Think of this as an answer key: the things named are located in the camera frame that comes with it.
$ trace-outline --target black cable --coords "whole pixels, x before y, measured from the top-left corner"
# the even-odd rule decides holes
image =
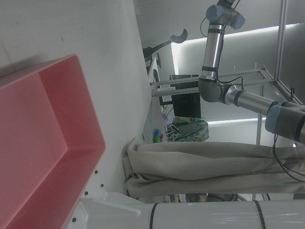
[[[260,220],[261,220],[262,229],[266,229],[266,223],[265,223],[265,219],[264,219],[264,215],[263,215],[261,206],[259,205],[259,203],[258,203],[257,200],[255,200],[254,203],[255,203],[255,205],[256,205],[256,208],[257,208],[257,211],[258,211],[259,218],[260,218]]]
[[[172,109],[173,109],[173,107],[171,108],[171,110],[167,113],[167,115],[165,116],[165,118],[163,119],[163,121],[165,121],[166,120],[166,118],[167,118],[167,116],[168,116],[168,114],[172,111]]]
[[[294,170],[292,170],[292,169],[290,169],[290,168],[287,168],[287,167],[278,159],[278,157],[277,157],[277,155],[276,155],[276,149],[275,149],[275,144],[276,144],[276,141],[277,141],[277,137],[278,137],[278,136],[275,134],[275,135],[274,135],[274,144],[273,144],[273,147],[272,147],[272,152],[273,152],[273,155],[274,155],[276,161],[278,162],[278,164],[280,165],[280,167],[284,170],[284,172],[287,173],[288,176],[290,176],[292,179],[294,179],[294,180],[296,180],[296,181],[298,181],[298,182],[305,183],[305,181],[300,180],[300,179],[295,178],[294,176],[292,176],[287,170],[290,170],[290,171],[292,171],[292,172],[294,172],[294,173],[297,173],[297,174],[299,174],[299,175],[302,175],[302,176],[305,176],[304,174],[298,173],[298,172],[296,172],[296,171],[294,171]]]
[[[204,22],[205,19],[206,19],[206,17],[205,17],[205,18],[201,21],[201,23],[200,23],[200,32],[201,32],[202,36],[207,37],[207,36],[205,36],[205,35],[203,34],[202,29],[201,29],[202,23]]]
[[[282,166],[284,166],[285,169],[290,170],[290,171],[292,171],[292,172],[294,172],[294,173],[297,173],[297,174],[299,174],[299,175],[305,177],[305,174],[299,173],[299,172],[297,172],[297,171],[295,171],[295,170],[293,170],[293,169],[288,168],[288,167],[287,167],[283,162],[281,162],[280,160],[279,160],[279,163],[280,163]]]
[[[240,0],[238,0],[237,4],[234,6],[234,8],[233,8],[234,10],[236,9],[239,2],[240,2]]]
[[[154,216],[154,212],[156,210],[156,207],[159,203],[155,203],[152,207],[152,212],[151,212],[151,218],[150,218],[150,221],[149,221],[149,229],[153,229],[153,216]]]

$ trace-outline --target pink container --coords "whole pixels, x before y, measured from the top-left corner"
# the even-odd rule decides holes
[[[76,55],[0,78],[0,228],[67,225],[105,142]]]

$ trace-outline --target metal frame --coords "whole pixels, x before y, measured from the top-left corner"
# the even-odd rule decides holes
[[[266,84],[266,83],[272,83],[275,81],[275,78],[266,79],[266,77],[265,77],[267,75],[266,69],[253,69],[253,70],[240,71],[240,72],[235,72],[235,73],[225,73],[225,74],[219,74],[219,76],[236,76],[236,75],[245,75],[245,74],[250,74],[250,73],[260,73],[264,79],[245,82],[244,85]],[[159,82],[151,83],[152,97],[169,96],[169,95],[176,95],[176,94],[198,93],[199,92],[198,87],[187,88],[187,89],[178,89],[178,90],[169,90],[169,91],[160,91],[160,92],[157,90],[157,86],[160,86],[160,85],[196,82],[196,81],[198,81],[198,79],[199,79],[199,77],[191,77],[191,78],[185,78],[185,79],[166,80],[166,81],[159,81]]]

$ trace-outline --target white wall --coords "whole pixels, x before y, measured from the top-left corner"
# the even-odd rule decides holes
[[[269,133],[264,128],[265,121],[262,121],[261,145],[273,146],[274,135]],[[256,144],[257,121],[209,125],[208,142],[237,142]],[[292,147],[294,141],[278,137],[276,147]]]

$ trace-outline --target black stripe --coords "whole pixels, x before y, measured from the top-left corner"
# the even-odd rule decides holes
[[[208,33],[220,33],[222,35],[224,35],[224,30],[220,30],[220,29],[209,29]]]
[[[289,103],[288,101],[284,101],[282,102],[281,106],[285,106],[287,103]]]
[[[300,134],[301,134],[302,127],[304,126],[304,123],[305,123],[305,115],[303,115],[303,117],[301,118],[299,125],[297,126],[297,129],[295,131],[295,140],[297,142],[300,141]]]
[[[234,105],[235,105],[235,106],[239,106],[239,105],[237,105],[237,101],[238,101],[239,96],[240,96],[241,93],[243,93],[243,92],[245,92],[245,91],[244,91],[244,90],[240,90],[238,93],[236,93],[235,98],[234,98]]]
[[[276,104],[278,104],[278,103],[279,103],[278,101],[273,101],[273,102],[270,104],[267,113],[269,113],[269,110],[270,110],[270,108],[271,108],[272,106],[274,106],[274,105],[276,105]]]
[[[154,211],[156,210],[156,206],[158,205],[158,203],[155,203],[153,205],[153,208],[152,208],[152,213],[151,213],[151,221],[149,223],[149,229],[153,229],[153,215],[154,215]]]
[[[216,82],[217,81],[216,79],[212,80],[212,79],[204,79],[204,78],[200,78],[200,77],[199,77],[199,80],[204,81],[204,82]]]
[[[263,213],[262,213],[261,206],[259,205],[257,200],[254,200],[254,203],[257,207],[259,218],[261,219],[262,229],[266,229],[266,224],[265,224],[265,220],[264,220],[264,216],[263,216]]]
[[[218,68],[202,66],[201,70],[202,71],[208,71],[208,72],[216,72],[216,71],[218,71]]]

